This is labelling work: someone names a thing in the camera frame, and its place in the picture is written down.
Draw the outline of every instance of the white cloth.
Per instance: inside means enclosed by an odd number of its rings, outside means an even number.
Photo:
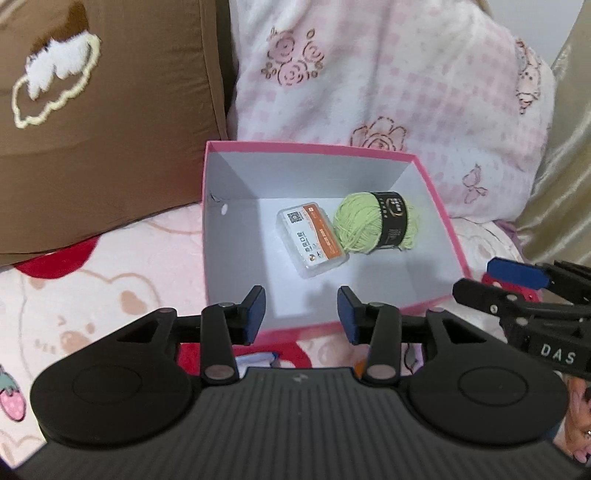
[[[451,217],[514,220],[554,108],[550,68],[470,0],[230,0],[237,140],[419,156]]]

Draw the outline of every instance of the pink rose print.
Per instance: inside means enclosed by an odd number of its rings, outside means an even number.
[[[308,43],[302,51],[302,56],[306,62],[313,63],[314,66],[320,70],[323,67],[322,60],[324,60],[324,53],[322,53],[320,47],[313,41],[314,35],[316,35],[316,30],[314,28],[306,34]]]
[[[302,60],[297,62],[284,63],[279,68],[277,79],[279,85],[286,85],[288,87],[303,82],[309,78],[308,65]]]
[[[279,85],[285,87],[297,85],[310,78],[316,78],[319,71],[324,68],[324,53],[314,42],[315,35],[316,30],[314,28],[308,30],[306,45],[298,58],[294,55],[297,40],[293,30],[278,32],[273,27],[271,34],[267,38],[267,41],[271,43],[271,47],[267,52],[269,61],[261,69],[261,74],[267,80],[276,78]]]
[[[468,189],[464,203],[469,205],[474,203],[478,198],[488,195],[487,189],[478,186],[481,175],[482,169],[480,165],[476,164],[470,173],[462,179],[462,183]]]
[[[267,52],[267,57],[270,60],[274,60],[280,65],[291,61],[296,47],[296,41],[291,30],[277,33],[275,27],[273,27],[269,40],[272,41],[272,47]]]
[[[396,127],[394,120],[381,116],[371,126],[362,125],[354,130],[349,144],[352,147],[400,152],[404,149],[406,134],[404,127]]]
[[[522,40],[517,41],[516,52],[519,61],[519,76],[515,96],[519,100],[519,113],[525,115],[525,111],[530,105],[540,99],[541,60]]]

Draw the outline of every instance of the gold satin fabric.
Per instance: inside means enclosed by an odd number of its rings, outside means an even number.
[[[553,125],[518,235],[532,262],[591,266],[591,2],[583,4],[552,70]]]
[[[492,17],[491,6],[488,4],[488,0],[474,0],[476,4],[482,8],[482,11]]]

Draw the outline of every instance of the embroidered cloud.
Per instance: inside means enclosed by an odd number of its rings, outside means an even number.
[[[66,23],[37,41],[25,61],[25,75],[12,87],[12,112],[18,128],[41,125],[52,111],[64,107],[83,92],[100,56],[100,39],[89,33],[87,26],[84,6],[75,3],[70,7]],[[63,89],[57,99],[45,99],[44,94],[56,78],[66,80],[75,76],[79,77],[76,83]],[[23,118],[18,99],[25,85],[28,97],[43,107],[39,114]]]

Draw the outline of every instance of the yarn ball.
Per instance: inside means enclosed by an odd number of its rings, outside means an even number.
[[[407,208],[408,225],[398,248],[410,250],[415,245],[418,218],[415,209],[408,202],[404,203]],[[382,235],[382,213],[378,199],[369,192],[347,195],[337,208],[333,227],[346,252],[372,252],[378,246]]]

